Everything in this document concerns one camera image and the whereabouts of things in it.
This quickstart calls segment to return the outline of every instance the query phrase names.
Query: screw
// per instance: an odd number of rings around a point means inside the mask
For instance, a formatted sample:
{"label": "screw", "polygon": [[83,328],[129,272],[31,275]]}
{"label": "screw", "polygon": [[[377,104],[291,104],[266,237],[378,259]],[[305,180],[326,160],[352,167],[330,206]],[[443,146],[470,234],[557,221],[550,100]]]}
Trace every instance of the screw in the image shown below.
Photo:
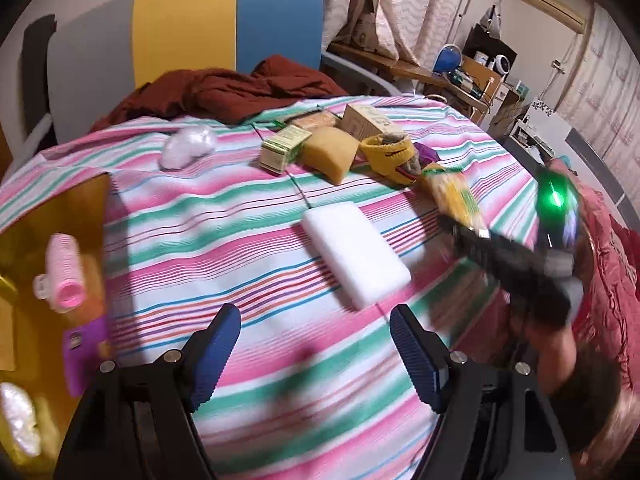
{"label": "screw", "polygon": [[529,375],[531,373],[531,367],[523,362],[519,362],[516,364],[516,371],[520,375]]}
{"label": "screw", "polygon": [[168,363],[177,363],[182,357],[182,352],[179,350],[168,350],[164,353],[162,358]]}
{"label": "screw", "polygon": [[460,350],[453,351],[449,354],[451,360],[459,365],[466,363],[466,354]]}
{"label": "screw", "polygon": [[113,369],[116,367],[116,363],[113,361],[105,361],[100,365],[100,371],[103,374],[108,374],[109,372],[113,372]]}

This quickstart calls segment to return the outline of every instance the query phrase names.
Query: packaged food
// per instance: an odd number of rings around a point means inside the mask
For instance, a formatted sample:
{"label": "packaged food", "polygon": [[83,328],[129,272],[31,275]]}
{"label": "packaged food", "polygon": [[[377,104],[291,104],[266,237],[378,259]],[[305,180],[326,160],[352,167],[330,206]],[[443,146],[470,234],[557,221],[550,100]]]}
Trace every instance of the packaged food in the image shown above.
{"label": "packaged food", "polygon": [[262,142],[260,165],[277,174],[283,173],[296,160],[302,143],[310,136],[311,132],[293,125],[280,130]]}
{"label": "packaged food", "polygon": [[478,202],[461,172],[432,162],[422,170],[420,183],[428,188],[442,214],[452,217],[479,235],[488,234]]}
{"label": "packaged food", "polygon": [[287,124],[293,124],[308,132],[313,132],[316,128],[322,126],[337,126],[340,117],[332,114],[329,110],[314,110],[302,116],[287,120]]}

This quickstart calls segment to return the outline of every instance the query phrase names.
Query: striped blanket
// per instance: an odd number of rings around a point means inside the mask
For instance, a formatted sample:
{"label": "striped blanket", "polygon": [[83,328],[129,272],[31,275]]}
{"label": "striped blanket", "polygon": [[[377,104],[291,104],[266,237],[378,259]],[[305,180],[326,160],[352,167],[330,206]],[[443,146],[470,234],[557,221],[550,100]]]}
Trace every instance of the striped blanket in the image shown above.
{"label": "striped blanket", "polygon": [[[452,108],[421,97],[309,100],[341,114],[373,104],[414,141],[464,171],[491,227],[532,244],[535,182]],[[0,230],[47,198],[107,172],[105,286],[125,364],[180,348],[225,302],[242,312],[238,344],[194,420],[222,479],[407,479],[435,417],[420,403],[390,339],[408,303],[450,346],[484,358],[499,346],[504,297],[443,250],[433,203],[366,163],[341,186],[301,166],[274,176],[258,154],[270,110],[249,124],[143,118],[51,148],[0,189]],[[182,171],[158,161],[167,132],[206,123],[218,150]],[[401,256],[412,282],[356,312],[300,227],[310,206],[354,201]]]}

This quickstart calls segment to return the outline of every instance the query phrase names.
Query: yellow sponge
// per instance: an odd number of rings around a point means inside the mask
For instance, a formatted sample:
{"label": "yellow sponge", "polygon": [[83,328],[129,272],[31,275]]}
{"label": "yellow sponge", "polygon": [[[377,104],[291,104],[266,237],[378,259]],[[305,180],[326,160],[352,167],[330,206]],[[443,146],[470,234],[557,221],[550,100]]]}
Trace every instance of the yellow sponge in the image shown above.
{"label": "yellow sponge", "polygon": [[359,146],[360,143],[348,133],[332,126],[320,126],[303,144],[301,161],[340,186]]}

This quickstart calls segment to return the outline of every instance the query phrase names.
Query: yellow box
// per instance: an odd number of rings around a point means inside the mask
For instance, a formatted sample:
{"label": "yellow box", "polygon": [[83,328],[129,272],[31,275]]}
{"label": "yellow box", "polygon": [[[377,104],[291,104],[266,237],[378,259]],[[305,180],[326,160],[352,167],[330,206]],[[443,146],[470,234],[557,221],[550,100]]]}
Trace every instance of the yellow box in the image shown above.
{"label": "yellow box", "polygon": [[370,105],[347,105],[340,128],[358,140],[379,134],[404,134],[404,130]]}
{"label": "yellow box", "polygon": [[[55,313],[46,301],[34,296],[33,279],[46,272],[45,254],[51,235],[70,234],[82,254],[88,300],[104,306],[102,249],[109,190],[109,176],[95,176],[48,199],[0,233],[0,274],[4,279],[0,286],[0,324],[11,323],[14,354],[12,362],[6,359],[5,365],[10,366],[4,366],[13,369],[0,368],[0,383],[16,384],[33,401],[42,452],[37,457],[16,453],[1,415],[0,445],[25,478],[50,478],[53,473],[79,401],[66,387],[63,335],[96,315],[95,309],[84,312],[84,303],[67,314]],[[7,296],[14,299],[7,302]],[[6,333],[0,331],[0,338]]]}
{"label": "yellow box", "polygon": [[15,370],[14,306],[0,296],[0,370]]}

